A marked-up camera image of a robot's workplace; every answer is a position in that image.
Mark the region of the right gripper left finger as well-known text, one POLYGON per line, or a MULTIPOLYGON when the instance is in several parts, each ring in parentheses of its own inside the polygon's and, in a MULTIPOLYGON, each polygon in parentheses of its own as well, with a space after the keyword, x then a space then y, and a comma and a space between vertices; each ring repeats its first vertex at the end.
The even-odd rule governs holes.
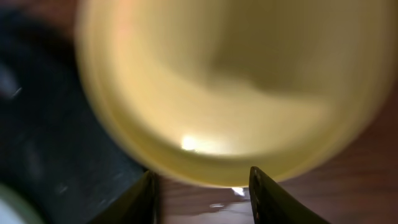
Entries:
POLYGON ((153 224, 157 216, 157 176, 152 171, 144 175, 91 224, 153 224))

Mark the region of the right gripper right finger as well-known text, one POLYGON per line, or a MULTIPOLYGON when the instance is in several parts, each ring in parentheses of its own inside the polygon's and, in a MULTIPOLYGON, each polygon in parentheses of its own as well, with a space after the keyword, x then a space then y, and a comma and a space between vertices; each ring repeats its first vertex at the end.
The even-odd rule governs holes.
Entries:
POLYGON ((258 167, 251 167, 249 194, 255 224, 328 224, 258 167))

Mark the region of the light green plate front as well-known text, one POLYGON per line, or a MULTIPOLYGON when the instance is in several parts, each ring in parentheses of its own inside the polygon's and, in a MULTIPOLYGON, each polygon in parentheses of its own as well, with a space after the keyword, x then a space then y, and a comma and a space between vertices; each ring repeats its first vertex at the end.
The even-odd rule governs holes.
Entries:
POLYGON ((1 224, 44 224, 38 211, 19 193, 1 184, 1 224))

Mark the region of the yellow round plate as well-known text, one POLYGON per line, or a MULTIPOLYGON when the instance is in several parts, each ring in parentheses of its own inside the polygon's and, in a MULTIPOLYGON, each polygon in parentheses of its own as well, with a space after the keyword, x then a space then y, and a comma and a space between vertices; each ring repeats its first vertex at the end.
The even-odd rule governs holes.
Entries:
POLYGON ((397 2, 80 1, 80 79, 123 151, 168 177, 246 187, 332 158, 397 64, 397 2))

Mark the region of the black round tray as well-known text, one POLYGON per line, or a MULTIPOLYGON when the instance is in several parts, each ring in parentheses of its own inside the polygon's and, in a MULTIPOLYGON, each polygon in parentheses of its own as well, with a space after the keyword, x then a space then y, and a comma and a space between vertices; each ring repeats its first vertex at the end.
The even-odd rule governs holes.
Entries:
POLYGON ((72 44, 1 9, 1 181, 51 223, 88 223, 142 176, 81 88, 72 44))

